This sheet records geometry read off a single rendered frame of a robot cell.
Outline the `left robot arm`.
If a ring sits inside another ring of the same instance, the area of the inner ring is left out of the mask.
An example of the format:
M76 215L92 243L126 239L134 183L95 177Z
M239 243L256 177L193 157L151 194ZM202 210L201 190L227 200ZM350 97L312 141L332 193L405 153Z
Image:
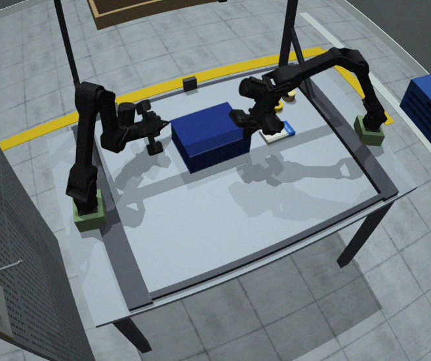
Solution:
M369 65L358 50L332 47L327 52L315 56L297 65L286 65L262 75L262 80L253 76L242 79L239 84L241 96L260 100L268 107L275 108L282 96L289 97L288 92L299 87L303 80L316 75L333 66L342 66L354 72L361 85L365 98L362 102L367 111L363 125L366 131L380 132L380 125L388 119L384 115L384 108L376 98L373 86L369 79ZM271 80L276 85L273 85ZM364 92L365 91L365 92ZM281 133L285 124L275 118L276 112L268 113L265 110L256 117L264 135Z

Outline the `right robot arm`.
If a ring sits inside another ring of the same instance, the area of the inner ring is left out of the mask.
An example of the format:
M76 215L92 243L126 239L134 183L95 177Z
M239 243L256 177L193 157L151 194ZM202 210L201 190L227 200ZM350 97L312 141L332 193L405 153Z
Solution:
M133 126L136 105L132 102L122 102L116 114L115 93L106 91L103 86L86 81L80 83L75 90L75 107L79 121L75 163L70 169L66 195L73 197L79 216L98 212L96 197L98 168L92 165L97 113L100 112L102 123L100 143L103 149L117 154L124 150L127 142L136 138ZM163 128L161 117L154 111L146 112L138 126L142 127L141 134L146 137Z

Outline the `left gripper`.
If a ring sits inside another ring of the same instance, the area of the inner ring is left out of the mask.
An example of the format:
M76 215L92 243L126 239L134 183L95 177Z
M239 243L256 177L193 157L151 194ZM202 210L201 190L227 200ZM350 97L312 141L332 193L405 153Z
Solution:
M258 131L259 129L262 129L260 126L260 123L256 122L256 117L264 112L265 110L268 110L269 114L272 112L275 112L275 108L268 107L267 105L263 104L260 100L254 100L256 103L253 106L253 108L249 108L248 111L250 114L247 114L243 110L237 110L233 109L228 114L232 121L235 123L237 127L243 127L243 139L248 138L253 133Z

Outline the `yellow roll of tape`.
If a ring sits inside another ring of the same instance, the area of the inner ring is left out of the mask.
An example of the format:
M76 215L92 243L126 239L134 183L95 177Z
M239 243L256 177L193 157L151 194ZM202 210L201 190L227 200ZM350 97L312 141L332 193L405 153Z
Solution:
M275 110L276 110L276 112L280 112L280 111L282 111L282 108L283 108L283 103L282 103L282 101L279 101L275 107Z

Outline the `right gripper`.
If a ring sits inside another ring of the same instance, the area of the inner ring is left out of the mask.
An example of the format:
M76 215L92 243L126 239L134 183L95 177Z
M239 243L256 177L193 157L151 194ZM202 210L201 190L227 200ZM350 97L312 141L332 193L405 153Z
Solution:
M148 100L148 99L147 100L142 100L141 102L139 102L138 104L136 104L137 115L142 115L142 118L144 118L144 113L146 113L150 109L151 109L151 104L150 104L150 100ZM133 124L133 126L134 126L134 128L136 130L136 138L134 140L146 137L146 136L142 136L141 132L143 132L143 130L142 130L141 126L138 126L138 122L135 122ZM161 122L163 124L163 128L166 127L169 124L168 123L169 121L161 120ZM150 156L163 152L162 143L159 142L159 141L156 142L155 139L154 139L156 136L158 137L159 135L160 135L160 130L154 132L154 135L148 136L148 140L149 140L150 144L146 145L146 148L147 148L148 154Z

